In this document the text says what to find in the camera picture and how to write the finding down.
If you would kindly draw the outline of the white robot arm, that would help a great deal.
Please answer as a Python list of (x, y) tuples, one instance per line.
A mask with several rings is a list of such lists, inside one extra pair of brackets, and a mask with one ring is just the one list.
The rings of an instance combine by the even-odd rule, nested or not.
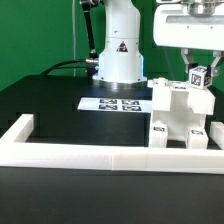
[[(194, 49), (211, 50), (215, 60), (208, 74), (215, 77), (224, 62), (224, 0), (156, 0), (153, 39), (158, 46), (181, 50), (186, 68)], [(144, 84), (139, 52), (140, 12), (131, 0), (104, 0), (105, 48), (93, 80), (109, 88)]]

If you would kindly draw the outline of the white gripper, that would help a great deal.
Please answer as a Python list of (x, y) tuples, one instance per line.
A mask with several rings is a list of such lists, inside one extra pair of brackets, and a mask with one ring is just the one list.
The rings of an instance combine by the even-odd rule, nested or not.
[(181, 49), (185, 72), (194, 65), (193, 50), (213, 50), (208, 85), (219, 75), (224, 51), (224, 0), (156, 0), (153, 38), (158, 46)]

